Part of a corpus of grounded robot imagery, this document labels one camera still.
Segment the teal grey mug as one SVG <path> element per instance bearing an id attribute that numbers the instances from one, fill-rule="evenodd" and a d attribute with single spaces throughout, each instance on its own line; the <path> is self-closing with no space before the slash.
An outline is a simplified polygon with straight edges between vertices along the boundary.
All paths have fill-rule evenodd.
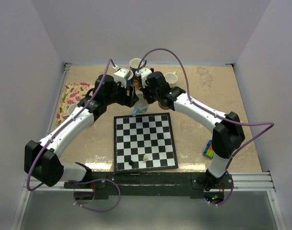
<path id="1" fill-rule="evenodd" d="M 130 70 L 135 73 L 138 67 L 144 68 L 147 64 L 147 60 L 141 60 L 140 58 L 133 58 L 129 61 Z"/>

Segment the light blue mug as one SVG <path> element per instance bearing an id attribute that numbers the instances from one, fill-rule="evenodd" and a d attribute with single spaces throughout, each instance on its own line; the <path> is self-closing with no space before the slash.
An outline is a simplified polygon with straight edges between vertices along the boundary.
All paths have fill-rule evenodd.
<path id="1" fill-rule="evenodd" d="M 144 98 L 142 93 L 137 94 L 138 101 L 134 104 L 134 109 L 132 111 L 132 116 L 135 117 L 138 114 L 143 114 L 148 111 L 149 104 Z"/>

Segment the green mug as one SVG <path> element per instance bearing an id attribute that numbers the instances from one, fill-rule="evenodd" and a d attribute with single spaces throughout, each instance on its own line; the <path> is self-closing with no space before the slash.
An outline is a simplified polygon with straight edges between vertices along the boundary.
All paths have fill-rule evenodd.
<path id="1" fill-rule="evenodd" d="M 164 78 L 165 78 L 166 82 L 169 84 L 170 88 L 173 88 L 176 86 L 177 81 L 178 81 L 178 76 L 177 76 L 177 73 L 175 71 L 165 73 Z"/>

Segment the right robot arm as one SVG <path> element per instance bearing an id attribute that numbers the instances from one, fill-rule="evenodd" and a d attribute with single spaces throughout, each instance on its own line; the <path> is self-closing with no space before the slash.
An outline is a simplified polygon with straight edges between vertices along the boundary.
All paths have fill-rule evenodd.
<path id="1" fill-rule="evenodd" d="M 232 154 L 245 140 L 239 116 L 225 114 L 204 104 L 198 104 L 184 89 L 170 87 L 159 71 L 141 70 L 137 73 L 140 90 L 148 104 L 158 102 L 161 106 L 182 113 L 207 128 L 212 134 L 214 156 L 212 163 L 197 182 L 209 191 L 223 183 L 227 165 Z"/>

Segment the black mug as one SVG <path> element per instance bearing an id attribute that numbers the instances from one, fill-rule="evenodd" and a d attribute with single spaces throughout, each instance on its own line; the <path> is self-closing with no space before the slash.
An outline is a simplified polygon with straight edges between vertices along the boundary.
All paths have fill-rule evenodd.
<path id="1" fill-rule="evenodd" d="M 142 81 L 139 77 L 134 76 L 134 86 L 136 91 L 141 91 L 142 89 Z"/>

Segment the dark blue mug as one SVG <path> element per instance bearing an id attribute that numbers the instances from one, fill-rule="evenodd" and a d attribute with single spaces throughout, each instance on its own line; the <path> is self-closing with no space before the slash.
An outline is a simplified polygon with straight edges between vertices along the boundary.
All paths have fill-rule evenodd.
<path id="1" fill-rule="evenodd" d="M 131 71 L 130 75 L 129 75 L 127 81 L 126 81 L 126 85 L 127 85 L 127 87 L 129 87 L 130 85 L 133 85 L 133 84 L 134 84 L 134 74 Z"/>

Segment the dark walnut coaster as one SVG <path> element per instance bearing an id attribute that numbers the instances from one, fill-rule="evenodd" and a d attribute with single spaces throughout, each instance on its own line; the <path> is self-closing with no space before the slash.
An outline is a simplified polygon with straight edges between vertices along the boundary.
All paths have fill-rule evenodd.
<path id="1" fill-rule="evenodd" d="M 160 101 L 158 101 L 158 106 L 163 110 L 168 110 L 169 108 L 166 107 L 164 104 L 162 104 Z"/>

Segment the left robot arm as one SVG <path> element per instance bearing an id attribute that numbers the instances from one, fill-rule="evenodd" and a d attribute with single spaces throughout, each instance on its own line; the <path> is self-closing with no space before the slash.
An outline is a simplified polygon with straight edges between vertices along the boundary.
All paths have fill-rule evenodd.
<path id="1" fill-rule="evenodd" d="M 134 85 L 123 86 L 110 75 L 100 75 L 73 113 L 40 141 L 29 141 L 24 151 L 24 171 L 49 187 L 59 181 L 75 181 L 81 188 L 91 185 L 91 170 L 82 163 L 62 164 L 60 157 L 68 145 L 92 125 L 111 104 L 133 107 L 138 101 Z"/>

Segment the pink mug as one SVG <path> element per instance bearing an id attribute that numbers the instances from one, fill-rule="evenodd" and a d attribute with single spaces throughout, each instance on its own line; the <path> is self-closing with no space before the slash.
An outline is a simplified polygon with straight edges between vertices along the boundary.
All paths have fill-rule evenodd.
<path id="1" fill-rule="evenodd" d="M 62 117 L 64 119 L 67 119 L 73 112 L 74 110 L 77 108 L 78 104 L 77 103 L 74 103 L 74 104 L 71 104 L 63 113 Z"/>

